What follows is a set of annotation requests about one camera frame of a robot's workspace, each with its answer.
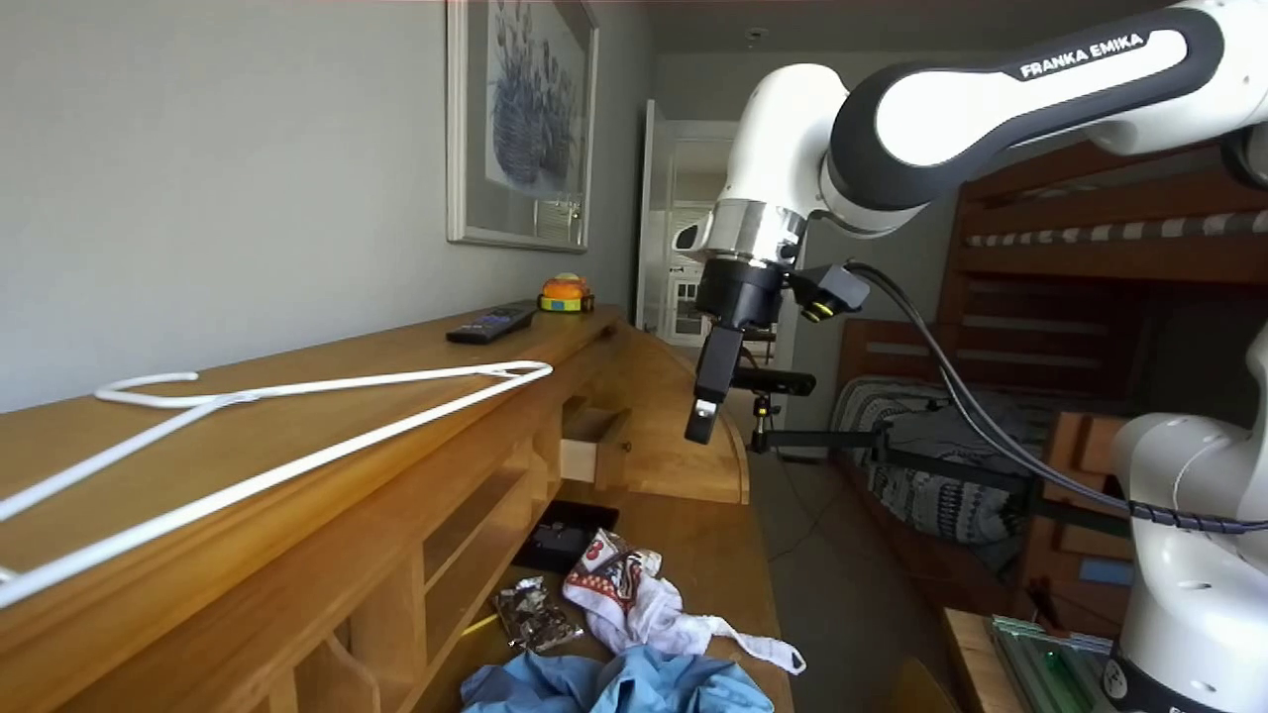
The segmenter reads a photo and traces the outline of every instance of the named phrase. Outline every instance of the black cable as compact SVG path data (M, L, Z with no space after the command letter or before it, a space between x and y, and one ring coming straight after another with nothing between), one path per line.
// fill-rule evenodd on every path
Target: black cable
M913 299L877 266L863 262L847 262L847 274L863 278L867 284L877 284L919 333L919 341L926 347L926 352L939 364L939 378L947 386L947 398L959 414L959 422L999 456L1008 456L1013 469L1074 492L1091 505L1110 509L1112 514L1129 514L1129 518L1151 518L1160 526L1181 526L1181 533L1203 533L1203 535L1254 535L1254 533L1268 533L1268 518L1224 518L1224 514L1198 514L1198 510L1178 510L1178 509L1157 509L1157 505L1140 505L1140 501L1117 501L1104 494L1050 465L1041 465L1036 451L1026 451L1008 428L999 428L999 422L977 403L977 398L968 390L968 382L959 378L955 361L943 352L939 339L926 328L925 312L913 304Z

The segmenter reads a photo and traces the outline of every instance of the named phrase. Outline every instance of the bunk bed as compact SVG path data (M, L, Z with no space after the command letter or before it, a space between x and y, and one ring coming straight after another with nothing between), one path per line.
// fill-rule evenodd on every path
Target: bunk bed
M1235 184L1217 143L1065 148L963 188L930 328L985 414L1047 456L1063 414L1136 414L1157 303L1221 290L1268 292L1268 191ZM963 428L913 325L843 320L834 428L867 438L840 465L917 580L943 607L999 612L1013 583L955 596L930 559L950 547L1011 580L1041 486Z

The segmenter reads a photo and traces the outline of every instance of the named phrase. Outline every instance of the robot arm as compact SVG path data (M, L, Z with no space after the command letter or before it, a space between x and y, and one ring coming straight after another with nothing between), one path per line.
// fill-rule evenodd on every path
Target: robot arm
M888 67L853 94L797 64L748 98L728 180L691 253L713 320L684 438L708 440L748 328L782 312L803 225L888 238L1011 152L1083 133L1112 154L1248 133L1268 176L1268 0L1185 0L1026 49L993 67Z

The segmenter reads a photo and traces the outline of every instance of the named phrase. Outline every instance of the white wall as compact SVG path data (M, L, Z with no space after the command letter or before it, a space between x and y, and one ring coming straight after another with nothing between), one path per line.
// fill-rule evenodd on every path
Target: white wall
M863 75L888 67L888 64L971 64L985 59L968 52L748 52L748 57L659 57L659 98L670 121L737 121L754 85L782 67L782 64L830 64L835 75L857 88ZM943 200L926 207L913 225L882 244L853 244L840 238L835 225L811 222L803 266L840 266L843 257L867 262L882 274L893 274L907 299L934 317L939 290L943 290L943 266L947 266L947 244L950 244L950 220L955 200ZM863 304L863 317L901 320L893 303L881 292ZM797 320L794 333L794 370L818 378L811 398L786 401L786 428L824 428L835 398L835 358L840 358L840 320L834 325L810 325Z
M0 414L531 299L631 303L650 35L596 6L588 253L445 244L441 0L0 0Z

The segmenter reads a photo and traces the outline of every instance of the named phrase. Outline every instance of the wooden bed frame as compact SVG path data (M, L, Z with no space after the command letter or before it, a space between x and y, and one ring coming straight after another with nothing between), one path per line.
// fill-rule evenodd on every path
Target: wooden bed frame
M1213 143L1069 148L963 188L934 339L971 386L1133 401L1151 310L1181 290L1268 292L1268 191L1242 188ZM934 364L913 325L843 320L840 386L853 378L930 382ZM934 607L1004 612L1011 596L968 553L857 492Z

